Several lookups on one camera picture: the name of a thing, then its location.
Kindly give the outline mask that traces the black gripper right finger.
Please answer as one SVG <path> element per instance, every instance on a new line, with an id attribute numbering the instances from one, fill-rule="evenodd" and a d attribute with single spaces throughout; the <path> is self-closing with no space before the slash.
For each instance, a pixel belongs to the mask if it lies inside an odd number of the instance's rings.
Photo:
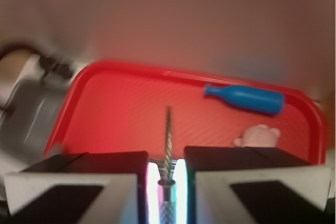
<path id="1" fill-rule="evenodd" d="M 329 223 L 331 168 L 277 148 L 184 149 L 188 223 Z"/>

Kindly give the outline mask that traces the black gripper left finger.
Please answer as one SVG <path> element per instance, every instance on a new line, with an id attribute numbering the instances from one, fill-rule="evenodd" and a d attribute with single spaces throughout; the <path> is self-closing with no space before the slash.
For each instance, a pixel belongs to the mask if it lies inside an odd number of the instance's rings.
<path id="1" fill-rule="evenodd" d="M 145 151 L 58 154 L 4 176 L 4 223 L 147 223 Z"/>

